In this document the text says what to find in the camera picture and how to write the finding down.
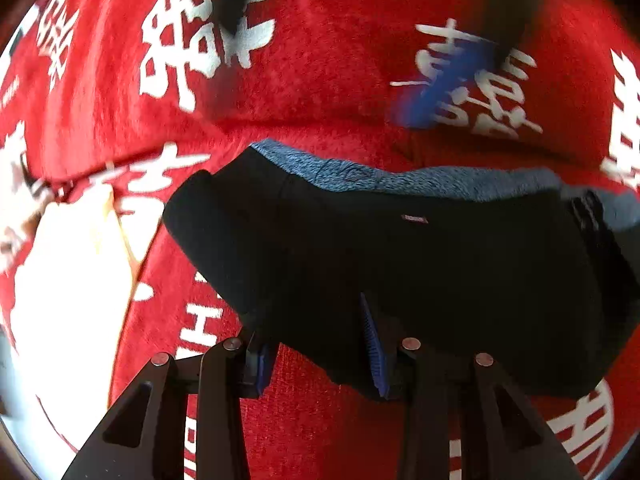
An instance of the red blanket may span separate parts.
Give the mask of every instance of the red blanket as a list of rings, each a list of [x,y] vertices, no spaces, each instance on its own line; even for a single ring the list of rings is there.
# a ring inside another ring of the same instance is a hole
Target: red blanket
[[[388,171],[547,166],[571,184],[635,190],[640,48],[607,0],[546,0],[505,69],[456,91],[437,127],[408,131],[386,120],[403,92],[474,40],[468,30],[481,3],[251,0],[233,44],[210,21],[212,0],[44,0],[0,88],[10,95],[0,97],[0,126],[9,133],[25,121],[31,171],[75,181],[70,200],[114,162],[122,170],[102,180],[117,196],[165,202],[193,171],[215,171],[265,137]],[[169,141],[177,152],[167,145],[158,161],[129,164],[158,157]],[[181,158],[192,154],[210,158]],[[12,274],[2,281],[10,323]],[[161,227],[124,320],[111,402],[156,351],[204,352],[237,329]],[[86,330],[99,327],[87,319]],[[640,426],[639,358],[636,332],[596,392],[578,402],[536,399],[590,478]],[[394,474],[401,407],[331,384],[289,349],[243,416],[253,478]],[[188,420],[190,477],[194,429]],[[455,438],[450,451],[458,478]]]

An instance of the small label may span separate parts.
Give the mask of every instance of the small label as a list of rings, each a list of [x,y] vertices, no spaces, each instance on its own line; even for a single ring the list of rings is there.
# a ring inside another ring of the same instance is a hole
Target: small label
[[[418,222],[418,224],[428,224],[429,221],[424,216],[411,216],[411,215],[400,215],[402,220],[408,220],[409,222]]]

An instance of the white chinese character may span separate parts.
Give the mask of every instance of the white chinese character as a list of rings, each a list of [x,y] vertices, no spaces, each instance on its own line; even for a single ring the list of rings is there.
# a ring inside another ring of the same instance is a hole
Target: white chinese character
[[[143,171],[145,174],[140,178],[133,179],[127,186],[133,193],[152,193],[166,189],[171,186],[172,180],[164,176],[167,170],[177,170],[178,168],[188,168],[209,160],[211,155],[178,155],[178,146],[175,142],[168,142],[162,148],[162,153],[158,158],[131,164],[131,171]]]
[[[609,440],[611,433],[613,433],[613,397],[607,381],[601,380],[593,393],[595,394],[593,399],[590,399],[590,396],[583,397],[576,402],[575,409],[547,422],[555,434],[569,428],[572,430],[571,435],[562,442],[562,445],[566,452],[572,456],[575,464],[579,464],[598,452],[591,468],[584,476],[585,480],[588,480],[596,471],[607,447],[609,447]],[[598,418],[587,424],[587,421],[596,413],[600,413]],[[460,440],[450,440],[449,457],[458,458],[461,456]],[[456,469],[449,473],[449,480],[460,480],[461,478],[462,469]]]
[[[193,357],[194,355],[202,355],[202,352],[197,352],[195,350],[184,348],[182,346],[178,346],[178,348],[175,350],[176,359],[186,359],[187,357]]]
[[[423,34],[444,38],[445,41],[428,43],[427,50],[419,50],[416,53],[415,65],[420,71],[420,74],[424,76],[424,79],[415,81],[392,81],[390,83],[391,86],[428,86],[442,73],[442,68],[450,63],[451,56],[462,53],[463,47],[460,42],[477,43],[479,41],[487,41],[479,36],[457,30],[456,20],[451,18],[447,20],[445,27],[416,25],[415,28]],[[443,57],[434,56],[432,52],[441,54]],[[531,56],[513,49],[502,67],[507,74],[517,79],[527,80],[529,76],[522,68],[514,64],[516,60],[530,67],[535,67],[536,61]],[[468,112],[463,110],[460,105],[473,103],[491,112],[491,115],[487,113],[478,114],[472,129],[472,132],[475,134],[490,136],[493,132],[499,132],[513,139],[517,139],[518,134],[516,133],[516,129],[520,126],[527,126],[537,133],[542,133],[542,127],[527,120],[525,111],[521,106],[516,106],[508,111],[504,110],[498,101],[497,97],[501,96],[516,101],[518,104],[523,104],[524,94],[518,83],[486,70],[477,72],[475,80],[482,94],[487,97],[487,102],[469,97],[468,88],[460,86],[453,92],[450,92],[452,104],[444,102],[438,104],[444,113],[434,115],[433,119],[436,122],[450,124],[452,126],[469,126]],[[504,118],[509,121],[509,125],[501,123]]]
[[[519,51],[518,55],[526,56],[526,54],[523,54]],[[527,76],[522,69],[519,69],[511,64],[511,56],[509,57],[509,60],[505,66],[508,70],[510,70],[512,74],[516,76],[520,76],[520,73],[524,74],[525,77]],[[503,96],[512,101],[516,101],[519,104],[523,104],[524,94],[522,92],[522,88],[518,83],[505,77],[496,75],[493,72],[487,72],[487,70],[476,72],[475,80],[476,85],[478,86],[482,94],[488,98],[488,102],[469,97],[468,88],[466,88],[465,86],[460,86],[453,92],[450,92],[452,102],[456,106],[441,105],[441,107],[443,107],[447,112],[452,112],[456,114],[457,117],[462,117],[462,114],[466,116],[466,113],[458,107],[459,105],[464,103],[473,103],[489,110],[491,112],[491,115],[485,113],[478,114],[478,117],[476,118],[476,124],[472,129],[472,133],[490,136],[492,134],[492,131],[497,130],[498,132],[512,137],[513,139],[517,139],[518,134],[516,133],[515,129],[519,128],[522,125],[528,126],[539,134],[542,133],[542,128],[538,124],[532,123],[531,121],[527,120],[525,111],[522,107],[516,106],[509,112],[504,110],[502,108],[502,105],[498,102],[497,97]],[[509,124],[512,127],[499,122],[503,117],[508,118]],[[440,123],[455,124],[456,126],[468,126],[468,116],[466,117],[466,124],[463,124],[462,120],[454,122],[451,118],[443,117],[440,115],[435,115],[434,119],[436,122]]]
[[[263,0],[249,0],[249,3],[260,1]],[[150,47],[140,64],[140,95],[164,96],[169,86],[166,68],[171,66],[176,69],[178,105],[188,112],[195,110],[195,95],[186,79],[187,64],[190,70],[212,78],[221,62],[216,50],[213,24],[205,23],[212,12],[212,0],[201,0],[198,4],[194,0],[168,0],[168,5],[167,0],[156,2],[142,23],[142,41]],[[189,40],[187,48],[184,48],[183,14],[189,23],[196,18],[204,23]],[[173,38],[170,44],[162,44],[160,36],[169,26],[173,28]],[[223,34],[225,62],[229,64],[235,55],[243,68],[249,68],[249,52],[271,41],[274,26],[275,20],[269,20],[255,27],[247,27],[246,17],[243,17],[235,41]]]
[[[154,288],[145,282],[138,282],[131,301],[148,301],[154,296]]]
[[[20,78],[16,76],[2,96],[2,108],[5,108],[11,102],[18,88],[20,88]]]
[[[53,90],[56,80],[62,79],[68,61],[68,49],[74,36],[73,26],[78,19],[79,10],[67,20],[66,0],[51,0],[44,9],[40,24],[36,46],[40,48],[39,55],[51,58],[49,67],[49,92]]]
[[[248,0],[249,4],[263,2],[264,0]],[[221,29],[222,45],[225,50],[225,63],[231,65],[233,56],[238,58],[238,63],[242,68],[251,68],[251,58],[249,53],[257,48],[267,45],[273,37],[276,20],[268,20],[255,25],[255,27],[247,27],[246,16],[240,19],[236,36],[232,37],[225,30]]]
[[[119,168],[107,168],[100,173],[94,173],[89,177],[89,182],[92,186],[96,186],[98,184],[104,184],[108,180],[114,180],[118,178],[121,174],[127,171],[126,166],[121,166]]]
[[[160,225],[164,203],[152,196],[123,196],[114,204],[132,262],[142,264]]]
[[[24,121],[18,121],[14,132],[4,136],[2,149],[12,160],[20,160],[20,156],[27,151],[27,142],[24,140]]]
[[[212,347],[218,342],[218,336],[205,331],[207,319],[220,319],[222,309],[211,306],[199,305],[196,303],[187,304],[187,312],[196,317],[195,327],[183,328],[180,330],[180,339],[187,343]]]
[[[623,108],[613,104],[610,158],[602,161],[600,169],[612,179],[637,189],[640,184],[640,81],[636,68],[627,56],[622,54],[619,57],[613,51],[611,56],[613,66],[622,78],[615,76],[614,92]]]
[[[195,418],[187,417],[187,421],[184,425],[184,449],[192,454],[196,454],[196,432],[198,427],[198,421]],[[196,471],[196,463],[193,460],[189,460],[187,457],[184,459],[184,466],[191,471]],[[188,473],[184,473],[184,480],[194,480],[194,477]]]

